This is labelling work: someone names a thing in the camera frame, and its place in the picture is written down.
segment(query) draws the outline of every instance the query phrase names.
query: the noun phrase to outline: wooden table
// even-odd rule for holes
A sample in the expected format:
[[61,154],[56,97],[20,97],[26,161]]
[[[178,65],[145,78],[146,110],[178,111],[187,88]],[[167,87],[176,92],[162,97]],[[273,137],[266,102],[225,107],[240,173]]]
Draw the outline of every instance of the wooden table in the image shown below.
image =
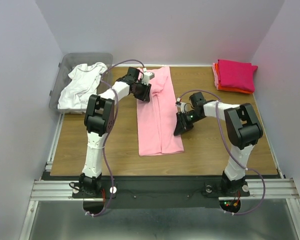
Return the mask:
[[[124,76],[126,67],[113,70],[113,80]],[[252,95],[217,91],[211,67],[171,67],[171,77],[176,96],[187,90],[203,89],[218,94],[224,103],[251,103],[260,119]],[[187,100],[190,93],[183,97]],[[213,96],[204,94],[207,100]],[[184,153],[143,156],[138,155],[137,102],[131,95],[119,103],[119,113],[106,144],[105,152],[111,170],[117,176],[165,175],[221,175],[229,155],[222,143],[217,120],[207,117],[194,124],[194,129],[182,135]],[[223,122],[223,131],[227,134]],[[84,115],[66,114],[51,169],[52,176],[80,175],[87,151],[87,132]],[[248,166],[263,175],[275,175],[277,169],[265,134],[254,147]],[[102,174],[109,175],[103,164]]]

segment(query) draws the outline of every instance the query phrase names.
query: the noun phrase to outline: dark gray panel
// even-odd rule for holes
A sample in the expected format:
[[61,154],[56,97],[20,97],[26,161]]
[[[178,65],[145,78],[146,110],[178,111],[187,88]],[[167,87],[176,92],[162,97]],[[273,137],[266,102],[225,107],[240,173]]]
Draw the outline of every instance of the dark gray panel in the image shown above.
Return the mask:
[[[242,210],[257,201],[243,201]],[[81,202],[38,205],[31,240],[297,240],[285,200],[265,200],[244,216],[218,209],[113,209],[85,216]]]

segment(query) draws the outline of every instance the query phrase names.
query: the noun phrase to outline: plastic bin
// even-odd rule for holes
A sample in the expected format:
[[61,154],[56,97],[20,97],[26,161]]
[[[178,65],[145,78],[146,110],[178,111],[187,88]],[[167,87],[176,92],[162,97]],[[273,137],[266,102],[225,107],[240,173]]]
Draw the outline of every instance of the plastic bin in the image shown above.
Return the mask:
[[[58,102],[61,91],[72,81],[68,74],[79,64],[93,65],[97,62],[104,63],[108,68],[112,66],[113,56],[110,53],[86,52],[86,53],[69,53],[65,55],[59,64],[59,72],[55,80],[53,90],[50,92],[49,108],[60,113],[85,112],[86,109],[58,109]],[[105,82],[112,83],[111,71],[103,78]],[[100,83],[97,93],[101,94],[109,87]]]

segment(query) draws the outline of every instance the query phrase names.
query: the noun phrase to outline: stack of towels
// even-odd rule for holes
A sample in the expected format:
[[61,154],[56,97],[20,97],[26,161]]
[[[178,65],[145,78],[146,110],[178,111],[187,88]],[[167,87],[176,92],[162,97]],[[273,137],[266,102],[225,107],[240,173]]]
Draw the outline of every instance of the stack of towels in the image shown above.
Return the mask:
[[219,59],[212,65],[214,85],[221,91],[252,94],[255,91],[253,73],[257,68],[251,63]]

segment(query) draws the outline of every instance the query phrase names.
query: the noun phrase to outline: white towel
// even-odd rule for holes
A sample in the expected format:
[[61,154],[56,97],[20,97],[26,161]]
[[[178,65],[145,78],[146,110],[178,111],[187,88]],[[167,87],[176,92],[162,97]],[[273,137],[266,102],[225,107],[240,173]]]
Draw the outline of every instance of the white towel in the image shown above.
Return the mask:
[[58,109],[86,109],[89,97],[97,93],[101,74],[106,70],[107,66],[102,62],[91,66],[77,65],[68,74],[72,81],[61,91]]

